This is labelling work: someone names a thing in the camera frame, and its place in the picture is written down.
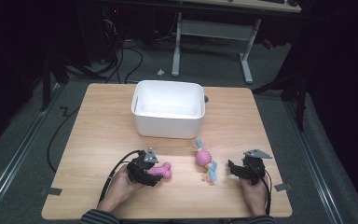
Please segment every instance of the wooden table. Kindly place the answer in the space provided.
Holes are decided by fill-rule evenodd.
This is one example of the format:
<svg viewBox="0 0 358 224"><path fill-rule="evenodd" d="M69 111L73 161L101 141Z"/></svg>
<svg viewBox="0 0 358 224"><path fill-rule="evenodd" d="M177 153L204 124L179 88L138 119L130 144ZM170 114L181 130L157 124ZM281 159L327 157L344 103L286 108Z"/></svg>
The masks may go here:
<svg viewBox="0 0 358 224"><path fill-rule="evenodd" d="M106 177L117 162L130 151L149 147L160 164L172 164L172 179L135 192L115 211L118 218L250 216L240 182L229 174L227 160L241 165L243 152L254 148L273 156L252 92L245 88L204 88L210 101L199 138L218 163L218 179L209 183L202 181L205 168L195 163L195 139L143 137L136 132L131 113L134 90L135 85L89 85L51 185L62 193L47 197L43 218L80 218L95 208ZM272 184L281 184L276 161L264 163ZM292 214L285 191L272 190L270 214Z"/></svg>

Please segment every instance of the pink toy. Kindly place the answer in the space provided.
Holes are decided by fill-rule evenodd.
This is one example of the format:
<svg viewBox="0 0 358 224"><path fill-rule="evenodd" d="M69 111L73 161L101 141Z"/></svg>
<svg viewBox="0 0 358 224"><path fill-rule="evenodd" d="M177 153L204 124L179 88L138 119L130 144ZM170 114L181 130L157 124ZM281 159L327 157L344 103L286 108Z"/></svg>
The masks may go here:
<svg viewBox="0 0 358 224"><path fill-rule="evenodd" d="M150 175L162 175L165 179L171 179L171 164L169 162L164 162L162 166L155 166L147 170L147 173Z"/></svg>
<svg viewBox="0 0 358 224"><path fill-rule="evenodd" d="M202 141L200 139L196 140L196 145L199 148L196 155L196 163L208 169L207 173L202 176L202 179L215 181L217 179L215 173L217 163L212 160L211 153L202 148Z"/></svg>

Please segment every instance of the black tape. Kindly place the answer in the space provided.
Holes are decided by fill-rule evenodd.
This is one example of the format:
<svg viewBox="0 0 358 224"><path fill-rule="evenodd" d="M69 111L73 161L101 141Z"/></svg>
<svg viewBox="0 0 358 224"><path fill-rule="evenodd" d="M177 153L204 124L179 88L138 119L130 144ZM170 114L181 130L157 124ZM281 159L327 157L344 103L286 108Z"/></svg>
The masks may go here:
<svg viewBox="0 0 358 224"><path fill-rule="evenodd" d="M281 190L291 190L292 189L292 185L291 184L280 184L280 185L276 185L275 189L277 191L281 191Z"/></svg>
<svg viewBox="0 0 358 224"><path fill-rule="evenodd" d="M62 189L55 189L55 188L42 188L42 190L40 190L40 195L60 195L62 192Z"/></svg>

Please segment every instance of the white plastic bin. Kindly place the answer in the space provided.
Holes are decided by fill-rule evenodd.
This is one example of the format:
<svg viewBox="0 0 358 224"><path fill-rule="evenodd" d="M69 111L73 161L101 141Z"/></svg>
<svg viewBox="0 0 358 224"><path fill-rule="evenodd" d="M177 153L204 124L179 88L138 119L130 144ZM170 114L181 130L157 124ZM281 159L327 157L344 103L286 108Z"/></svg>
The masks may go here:
<svg viewBox="0 0 358 224"><path fill-rule="evenodd" d="M131 111L140 135L195 138L205 115L203 88L187 82L141 81L135 88Z"/></svg>

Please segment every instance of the striped sleeve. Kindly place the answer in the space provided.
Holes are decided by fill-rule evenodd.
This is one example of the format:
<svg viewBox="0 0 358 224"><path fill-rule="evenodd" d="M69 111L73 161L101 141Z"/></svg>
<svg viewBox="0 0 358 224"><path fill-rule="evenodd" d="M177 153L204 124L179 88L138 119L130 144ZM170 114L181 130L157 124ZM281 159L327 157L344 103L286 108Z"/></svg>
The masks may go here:
<svg viewBox="0 0 358 224"><path fill-rule="evenodd" d="M247 224L274 224L274 218L270 216L259 216L248 219Z"/></svg>
<svg viewBox="0 0 358 224"><path fill-rule="evenodd" d="M80 224L118 224L117 218L101 210L91 209L80 219Z"/></svg>

